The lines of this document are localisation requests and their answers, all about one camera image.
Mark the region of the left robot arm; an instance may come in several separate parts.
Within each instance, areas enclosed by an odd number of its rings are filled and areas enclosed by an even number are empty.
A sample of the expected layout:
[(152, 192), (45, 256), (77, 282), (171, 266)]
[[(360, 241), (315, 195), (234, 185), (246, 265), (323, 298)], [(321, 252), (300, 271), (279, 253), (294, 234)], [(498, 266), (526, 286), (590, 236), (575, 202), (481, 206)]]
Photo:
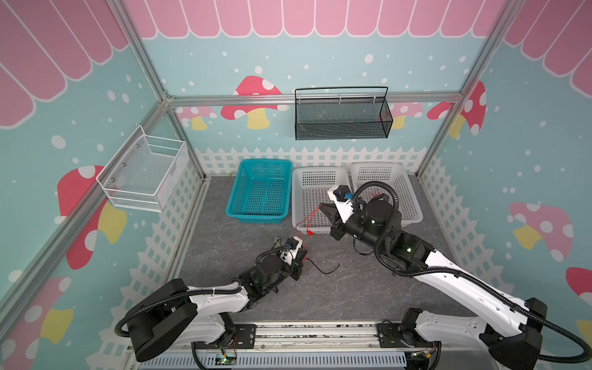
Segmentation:
[(259, 254), (254, 266), (229, 285), (195, 288), (173, 279), (131, 308), (114, 333), (131, 340), (138, 362), (154, 359), (174, 345), (225, 348), (238, 332), (231, 314), (254, 308), (287, 278), (298, 280), (306, 256), (302, 239), (290, 237)]

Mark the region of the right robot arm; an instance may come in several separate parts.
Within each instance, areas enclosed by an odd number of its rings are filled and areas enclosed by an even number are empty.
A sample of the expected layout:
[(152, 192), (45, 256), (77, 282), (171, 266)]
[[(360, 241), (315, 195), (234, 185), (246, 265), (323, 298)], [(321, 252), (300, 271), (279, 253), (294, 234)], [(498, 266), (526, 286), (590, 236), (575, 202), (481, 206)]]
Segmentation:
[(414, 278), (446, 294), (473, 316), (433, 314), (421, 308), (405, 312), (399, 326), (408, 346), (418, 341), (486, 351), (508, 369), (532, 369), (537, 362), (579, 364), (591, 359), (584, 339), (547, 320), (547, 305), (524, 301), (463, 270), (430, 243), (402, 229), (399, 197), (387, 183), (370, 181), (357, 191), (335, 185), (320, 211), (330, 220), (336, 240), (345, 235), (372, 250), (394, 276)]

